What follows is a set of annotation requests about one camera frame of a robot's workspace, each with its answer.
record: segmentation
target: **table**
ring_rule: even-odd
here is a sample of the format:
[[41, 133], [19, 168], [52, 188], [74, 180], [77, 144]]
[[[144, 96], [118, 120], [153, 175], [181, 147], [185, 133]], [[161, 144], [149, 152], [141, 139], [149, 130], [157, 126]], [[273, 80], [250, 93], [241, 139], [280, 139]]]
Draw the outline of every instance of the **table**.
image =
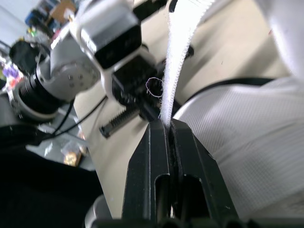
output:
[[[142, 25], [142, 39], [156, 60], [166, 55], [168, 6]], [[185, 62], [176, 99], [182, 104], [199, 89], [214, 82], [237, 77], [282, 77], [289, 73], [278, 56], [270, 28], [252, 0], [234, 0], [196, 31], [191, 42], [194, 57]], [[77, 96], [79, 118], [87, 114], [104, 96], [101, 84]], [[111, 138], [98, 128], [123, 107], [108, 101], [82, 124], [90, 154], [114, 218], [121, 216], [128, 161], [140, 141], [147, 123], [139, 117]]]

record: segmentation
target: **white cloth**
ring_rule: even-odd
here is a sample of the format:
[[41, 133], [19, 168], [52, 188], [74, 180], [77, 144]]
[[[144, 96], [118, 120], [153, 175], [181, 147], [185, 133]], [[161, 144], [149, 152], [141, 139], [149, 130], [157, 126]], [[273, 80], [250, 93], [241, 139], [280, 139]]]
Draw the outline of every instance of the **white cloth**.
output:
[[304, 85], [224, 85], [175, 115], [216, 159], [241, 218], [304, 216]]

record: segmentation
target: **black cable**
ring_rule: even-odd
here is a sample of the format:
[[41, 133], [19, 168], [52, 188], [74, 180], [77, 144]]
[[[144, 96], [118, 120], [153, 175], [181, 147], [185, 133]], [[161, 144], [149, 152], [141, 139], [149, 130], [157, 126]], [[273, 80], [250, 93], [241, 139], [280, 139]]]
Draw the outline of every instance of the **black cable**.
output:
[[75, 99], [73, 99], [71, 102], [70, 102], [70, 106], [68, 107], [68, 110], [66, 112], [66, 115], [63, 117], [61, 123], [59, 124], [59, 126], [55, 129], [55, 131], [50, 135], [50, 137], [54, 137], [55, 134], [60, 130], [60, 128], [65, 124], [65, 122], [67, 121], [67, 118], [68, 116], [70, 115], [72, 109], [73, 109], [73, 105], [74, 105], [74, 101]]
[[69, 128], [63, 130], [62, 132], [54, 135], [53, 137], [51, 137], [50, 139], [52, 138], [55, 138], [55, 137], [58, 137], [64, 133], [67, 133], [69, 132], [70, 130], [72, 130], [74, 127], [77, 127], [79, 124], [81, 124], [84, 120], [86, 120], [104, 101], [106, 101], [108, 99], [107, 96], [104, 96], [100, 102], [98, 102], [98, 104], [87, 114], [85, 115], [80, 121], [78, 121], [77, 123], [75, 123], [74, 125], [70, 126]]

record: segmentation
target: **black object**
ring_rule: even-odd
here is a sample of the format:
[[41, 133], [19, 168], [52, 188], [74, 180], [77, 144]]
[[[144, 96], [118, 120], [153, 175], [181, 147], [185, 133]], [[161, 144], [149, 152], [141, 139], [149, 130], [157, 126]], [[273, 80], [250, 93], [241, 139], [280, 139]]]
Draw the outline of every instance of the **black object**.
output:
[[133, 9], [133, 13], [136, 15], [139, 21], [143, 21], [164, 8], [167, 4], [167, 0], [147, 0]]
[[6, 85], [6, 81], [0, 78], [0, 90]]
[[21, 100], [27, 107], [35, 112], [52, 114], [65, 103], [45, 90], [38, 80], [36, 73], [28, 80], [24, 80], [19, 84], [18, 93]]
[[169, 4], [169, 13], [173, 13], [175, 11], [177, 0], [172, 0]]
[[304, 228], [304, 219], [238, 218], [216, 161], [183, 122], [150, 123], [132, 155], [121, 220], [92, 228]]
[[39, 53], [40, 49], [38, 47], [32, 47], [30, 43], [21, 40], [11, 47], [9, 57], [23, 74], [30, 76], [36, 70], [36, 58]]
[[[189, 47], [186, 58], [194, 55], [193, 47]], [[152, 66], [141, 56], [134, 57], [130, 62], [125, 64], [113, 75], [112, 92], [116, 100], [126, 106], [126, 113], [118, 115], [110, 123], [100, 128], [101, 134], [108, 138], [114, 132], [119, 130], [122, 126], [130, 122], [139, 112], [140, 116], [152, 122], [158, 119], [160, 115], [160, 99], [162, 94], [162, 83], [160, 80], [163, 78], [165, 69], [165, 60], [156, 66]], [[160, 80], [150, 80], [149, 78], [155, 77]], [[172, 115], [174, 115], [180, 108], [177, 101], [173, 103]]]
[[103, 69], [108, 69], [142, 45], [140, 24], [134, 25], [95, 53]]
[[109, 138], [112, 134], [114, 134], [119, 128], [124, 126], [129, 119], [134, 118], [139, 114], [138, 108], [135, 106], [127, 107], [122, 113], [120, 113], [117, 117], [111, 120], [106, 126], [102, 126], [99, 130], [100, 133], [105, 138]]
[[0, 227], [81, 228], [103, 194], [95, 171], [47, 160], [25, 149], [1, 150]]
[[15, 115], [7, 94], [0, 95], [0, 151], [24, 147], [27, 144], [39, 145], [38, 138], [46, 136], [29, 121]]

